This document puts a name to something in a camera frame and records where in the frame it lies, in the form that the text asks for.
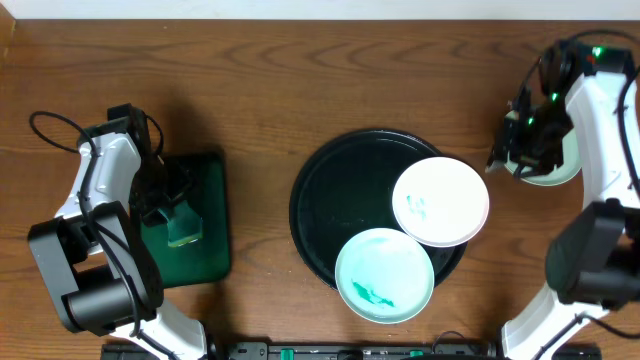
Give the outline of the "mint green plate top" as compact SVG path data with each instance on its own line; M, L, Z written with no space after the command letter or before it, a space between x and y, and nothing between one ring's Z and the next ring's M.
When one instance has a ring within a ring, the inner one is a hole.
M524 123L517 111L504 118L508 126L504 167L525 183L551 187L574 178L581 169L577 137L564 110L535 110Z

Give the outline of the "green scouring sponge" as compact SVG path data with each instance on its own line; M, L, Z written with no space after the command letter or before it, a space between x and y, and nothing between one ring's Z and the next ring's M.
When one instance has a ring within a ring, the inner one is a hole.
M160 214L166 220L169 247L177 248L203 237L202 218L187 200L173 208L161 208Z

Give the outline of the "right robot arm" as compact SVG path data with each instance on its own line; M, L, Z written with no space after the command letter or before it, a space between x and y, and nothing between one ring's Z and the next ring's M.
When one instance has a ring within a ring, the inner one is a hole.
M581 38L540 55L530 70L546 100L532 104L522 81L487 161L489 171L515 163L518 180L547 176L563 165L562 140L574 132L582 162L582 211L551 243L541 290L501 328L502 359L550 359L588 324L639 337L602 320L639 299L639 68L631 50Z

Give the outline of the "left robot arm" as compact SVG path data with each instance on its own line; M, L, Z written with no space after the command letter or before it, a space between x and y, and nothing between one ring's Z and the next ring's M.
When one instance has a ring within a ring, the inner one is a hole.
M165 299L156 261L140 226L165 225L194 240L202 222L188 206L193 178L170 172L154 119L123 104L104 123L78 131L80 165L55 216L33 225L27 241L63 326L132 342L158 359L205 359L203 324Z

